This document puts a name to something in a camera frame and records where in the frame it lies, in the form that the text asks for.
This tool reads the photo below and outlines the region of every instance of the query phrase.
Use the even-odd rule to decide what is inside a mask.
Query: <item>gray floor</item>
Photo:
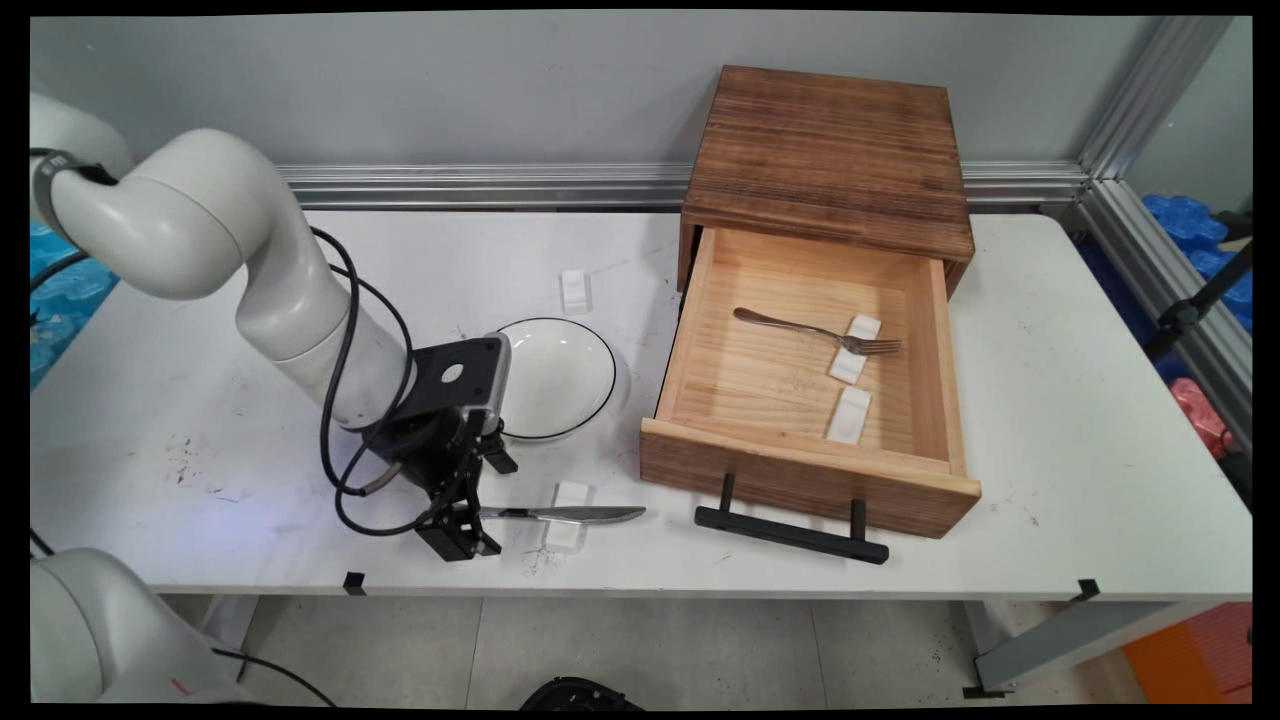
[[[513,710],[557,675],[646,710],[1146,702],[1119,651],[965,701],[973,639],[946,602],[264,597],[246,650],[344,706]],[[243,682],[264,702],[316,703],[271,670]]]

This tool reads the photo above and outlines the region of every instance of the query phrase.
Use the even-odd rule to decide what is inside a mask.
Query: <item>black tripod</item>
[[[1156,320],[1156,334],[1147,341],[1143,346],[1143,352],[1147,357],[1155,363],[1169,355],[1169,351],[1174,348],[1178,341],[1187,334],[1187,331],[1196,327],[1201,319],[1208,314],[1210,307],[1217,302],[1226,291],[1231,290],[1244,273],[1248,273],[1253,266],[1253,241],[1251,240],[1243,250],[1231,258],[1231,261],[1226,264],[1225,268],[1217,272],[1216,275],[1210,278],[1204,287],[1199,288],[1199,292],[1193,295],[1189,300],[1183,299],[1174,302],[1169,310],[1165,310],[1160,319]]]

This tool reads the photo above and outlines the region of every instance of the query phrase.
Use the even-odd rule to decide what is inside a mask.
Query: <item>plate black rim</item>
[[[571,325],[577,325],[577,327],[582,328],[584,331],[594,334],[595,340],[600,341],[600,345],[604,346],[605,352],[609,354],[609,365],[613,366],[613,378],[609,380],[609,392],[605,393],[604,401],[600,402],[600,406],[596,407],[594,413],[591,413],[590,415],[588,415],[586,419],[582,420],[581,423],[573,425],[572,428],[570,428],[567,430],[561,430],[558,433],[552,433],[549,436],[517,436],[516,433],[508,433],[506,429],[502,430],[503,436],[509,437],[509,438],[516,438],[516,439],[552,439],[552,438],[558,438],[561,436],[567,436],[568,433],[571,433],[571,432],[581,428],[582,425],[590,423],[591,418],[595,418],[596,415],[599,415],[600,410],[604,410],[604,406],[609,404],[609,398],[613,397],[613,388],[616,388],[618,386],[618,359],[613,356],[613,348],[609,347],[609,343],[603,337],[600,337],[600,333],[593,331],[591,328],[584,325],[582,323],[579,323],[579,322],[575,322],[575,320],[570,320],[567,318],[550,318],[550,316],[547,316],[547,315],[539,315],[536,318],[524,318],[524,319],[516,320],[513,323],[507,323],[506,325],[498,328],[498,332],[502,332],[502,331],[504,331],[504,329],[507,329],[507,328],[509,328],[512,325],[518,325],[520,323],[527,323],[530,320],[557,320],[557,322],[561,322],[561,323],[570,323]]]

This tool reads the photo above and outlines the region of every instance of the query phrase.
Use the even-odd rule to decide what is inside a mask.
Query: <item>white plate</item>
[[[616,378],[613,352],[585,325],[532,318],[498,332],[511,340],[503,434],[559,437],[586,424],[609,401]]]

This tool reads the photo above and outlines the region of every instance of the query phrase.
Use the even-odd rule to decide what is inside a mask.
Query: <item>black drawer handle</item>
[[[852,501],[850,506],[847,538],[730,512],[728,506],[732,501],[733,473],[728,473],[724,475],[724,487],[721,489],[719,510],[698,507],[694,510],[694,524],[874,565],[883,565],[888,560],[887,544],[867,542],[867,503],[861,500]]]

